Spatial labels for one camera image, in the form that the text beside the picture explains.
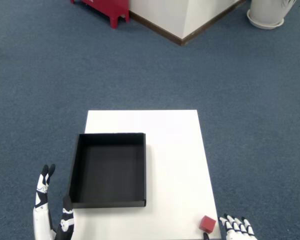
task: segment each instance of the white tabletop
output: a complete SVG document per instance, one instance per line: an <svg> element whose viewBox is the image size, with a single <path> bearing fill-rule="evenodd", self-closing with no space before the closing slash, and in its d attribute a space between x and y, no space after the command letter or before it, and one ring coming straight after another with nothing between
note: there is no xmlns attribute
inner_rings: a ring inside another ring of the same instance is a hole
<svg viewBox="0 0 300 240"><path fill-rule="evenodd" d="M75 209L75 240L197 240L217 220L196 110L91 110L85 133L146 134L146 207Z"/></svg>

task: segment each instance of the black box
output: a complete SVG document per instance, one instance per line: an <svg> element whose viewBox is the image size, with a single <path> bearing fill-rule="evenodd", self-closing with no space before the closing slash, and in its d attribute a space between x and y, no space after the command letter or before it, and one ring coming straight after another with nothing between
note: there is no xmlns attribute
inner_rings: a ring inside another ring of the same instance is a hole
<svg viewBox="0 0 300 240"><path fill-rule="evenodd" d="M68 194L73 208L146 206L146 135L80 134Z"/></svg>

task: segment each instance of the red chair leg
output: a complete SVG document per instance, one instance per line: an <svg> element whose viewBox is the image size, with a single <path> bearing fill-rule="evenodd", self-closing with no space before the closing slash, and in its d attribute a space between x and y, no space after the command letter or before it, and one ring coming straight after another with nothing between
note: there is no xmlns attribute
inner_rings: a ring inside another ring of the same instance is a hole
<svg viewBox="0 0 300 240"><path fill-rule="evenodd" d="M127 11L125 14L125 22L128 23L129 21L130 21L129 11Z"/></svg>
<svg viewBox="0 0 300 240"><path fill-rule="evenodd" d="M111 24L111 27L113 29L116 29L118 27L118 18L117 17L110 17L110 24Z"/></svg>

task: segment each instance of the white flower pot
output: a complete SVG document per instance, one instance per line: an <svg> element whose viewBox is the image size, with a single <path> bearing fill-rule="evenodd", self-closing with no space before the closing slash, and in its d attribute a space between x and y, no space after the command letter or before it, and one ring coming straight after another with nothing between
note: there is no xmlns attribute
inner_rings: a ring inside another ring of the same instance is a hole
<svg viewBox="0 0 300 240"><path fill-rule="evenodd" d="M296 0L252 0L247 17L261 29L274 29L284 23L284 17Z"/></svg>

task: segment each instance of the robotic hand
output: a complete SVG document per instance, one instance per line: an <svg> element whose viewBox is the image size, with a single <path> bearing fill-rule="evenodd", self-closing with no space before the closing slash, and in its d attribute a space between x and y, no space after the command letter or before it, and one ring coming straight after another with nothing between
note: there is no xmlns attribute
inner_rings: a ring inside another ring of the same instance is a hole
<svg viewBox="0 0 300 240"><path fill-rule="evenodd" d="M225 227L226 240L257 240L247 219L242 217L242 223L238 218L226 213L224 217L219 217L219 221Z"/></svg>
<svg viewBox="0 0 300 240"><path fill-rule="evenodd" d="M50 177L56 166L44 165L36 187L33 208L33 227L35 240L71 240L74 232L74 210L69 196L63 198L62 219L57 232L53 229L48 208L48 188Z"/></svg>

